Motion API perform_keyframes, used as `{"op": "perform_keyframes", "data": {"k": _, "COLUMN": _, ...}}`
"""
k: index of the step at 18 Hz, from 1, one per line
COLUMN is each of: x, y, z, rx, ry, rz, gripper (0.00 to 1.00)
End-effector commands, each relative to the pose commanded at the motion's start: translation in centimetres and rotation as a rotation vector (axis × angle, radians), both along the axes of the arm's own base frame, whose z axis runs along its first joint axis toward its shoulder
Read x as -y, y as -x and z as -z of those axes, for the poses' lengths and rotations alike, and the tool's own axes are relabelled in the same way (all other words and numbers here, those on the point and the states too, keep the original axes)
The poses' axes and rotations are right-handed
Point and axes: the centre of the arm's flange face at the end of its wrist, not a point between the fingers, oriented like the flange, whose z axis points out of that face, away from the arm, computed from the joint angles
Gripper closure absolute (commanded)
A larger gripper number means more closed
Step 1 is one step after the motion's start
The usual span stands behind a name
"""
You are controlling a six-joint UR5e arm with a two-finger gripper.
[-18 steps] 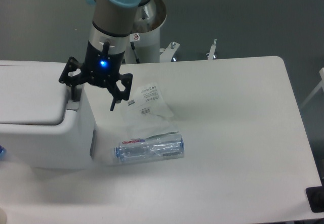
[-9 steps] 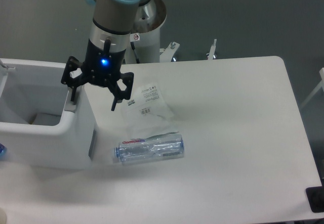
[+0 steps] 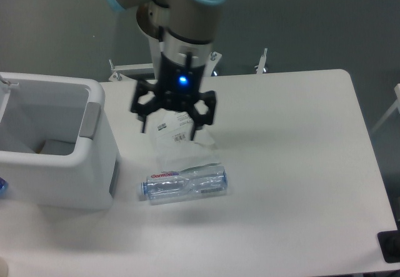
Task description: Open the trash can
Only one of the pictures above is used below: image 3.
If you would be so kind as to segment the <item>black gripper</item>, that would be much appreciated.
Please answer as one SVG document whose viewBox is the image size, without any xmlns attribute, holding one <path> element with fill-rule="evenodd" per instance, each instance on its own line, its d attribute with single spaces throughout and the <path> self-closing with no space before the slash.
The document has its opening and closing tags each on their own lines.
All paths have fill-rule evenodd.
<svg viewBox="0 0 400 277">
<path fill-rule="evenodd" d="M 179 64 L 161 54 L 161 65 L 156 83 L 139 80 L 136 84 L 130 112 L 137 114 L 142 122 L 141 132 L 146 132 L 148 116 L 159 109 L 185 111 L 192 119 L 190 140 L 204 125 L 213 125 L 217 98 L 215 91 L 200 92 L 205 65 L 195 66 L 192 53 L 184 55 L 184 63 Z M 153 93 L 147 102 L 145 96 Z"/>
</svg>

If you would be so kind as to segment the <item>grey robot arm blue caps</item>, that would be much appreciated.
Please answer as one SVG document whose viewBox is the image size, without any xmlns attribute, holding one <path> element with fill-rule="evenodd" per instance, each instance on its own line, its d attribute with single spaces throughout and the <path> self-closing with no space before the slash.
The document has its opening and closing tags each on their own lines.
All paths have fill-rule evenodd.
<svg viewBox="0 0 400 277">
<path fill-rule="evenodd" d="M 150 30 L 163 44 L 157 81 L 137 82 L 131 112 L 143 123 L 159 109 L 187 113 L 193 121 L 192 137 L 212 125 L 216 93 L 202 93 L 200 87 L 226 0 L 107 1 L 122 11 L 146 6 Z"/>
</svg>

